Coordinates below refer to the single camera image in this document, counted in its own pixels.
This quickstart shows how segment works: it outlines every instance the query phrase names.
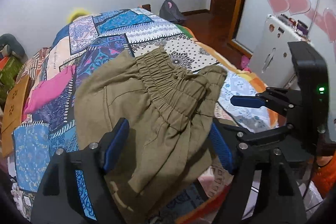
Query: gray backpack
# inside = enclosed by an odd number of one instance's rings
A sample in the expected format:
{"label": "gray backpack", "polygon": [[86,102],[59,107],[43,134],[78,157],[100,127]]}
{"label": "gray backpack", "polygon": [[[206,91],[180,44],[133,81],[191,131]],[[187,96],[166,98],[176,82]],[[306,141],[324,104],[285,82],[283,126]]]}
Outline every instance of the gray backpack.
{"label": "gray backpack", "polygon": [[181,14],[177,5],[172,0],[165,0],[160,9],[160,17],[172,22],[172,23],[182,23],[186,20],[186,17]]}

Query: heart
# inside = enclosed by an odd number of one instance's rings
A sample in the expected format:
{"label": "heart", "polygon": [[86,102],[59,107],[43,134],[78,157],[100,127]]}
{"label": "heart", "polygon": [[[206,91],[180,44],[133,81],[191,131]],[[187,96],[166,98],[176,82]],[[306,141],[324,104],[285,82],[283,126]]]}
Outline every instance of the heart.
{"label": "heart", "polygon": [[336,40],[336,16],[331,9],[324,9],[323,17],[329,41],[334,42]]}
{"label": "heart", "polygon": [[288,0],[288,2],[291,16],[308,12],[311,7],[310,0]]}
{"label": "heart", "polygon": [[274,14],[284,13],[289,9],[287,0],[267,0]]}

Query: patchwork bedspread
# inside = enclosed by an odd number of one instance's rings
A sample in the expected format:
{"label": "patchwork bedspread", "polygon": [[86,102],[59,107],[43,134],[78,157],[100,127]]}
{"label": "patchwork bedspread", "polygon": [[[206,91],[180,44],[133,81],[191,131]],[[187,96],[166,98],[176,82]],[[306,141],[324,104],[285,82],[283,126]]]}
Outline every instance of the patchwork bedspread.
{"label": "patchwork bedspread", "polygon": [[[32,90],[39,81],[53,78],[68,65],[76,65],[76,75],[60,97],[29,115],[13,134],[17,178],[14,187],[20,189],[16,194],[18,199],[21,198],[17,205],[28,219],[38,185],[56,149],[78,150],[73,116],[76,88],[95,69],[116,58],[122,51],[129,51],[136,57],[163,46],[174,65],[194,73],[208,65],[220,65],[228,71],[228,76],[216,104],[216,117],[233,117],[241,126],[254,132],[277,126],[275,114],[264,107],[249,109],[230,104],[232,95],[254,95],[264,91],[265,85],[255,75],[237,70],[192,36],[192,33],[188,35],[175,24],[140,8],[81,17],[58,32]],[[38,131],[37,135],[33,134],[34,130]],[[76,171],[76,177],[85,215],[95,219],[83,173]],[[196,198],[197,202],[190,199],[186,202],[200,204],[201,199]]]}

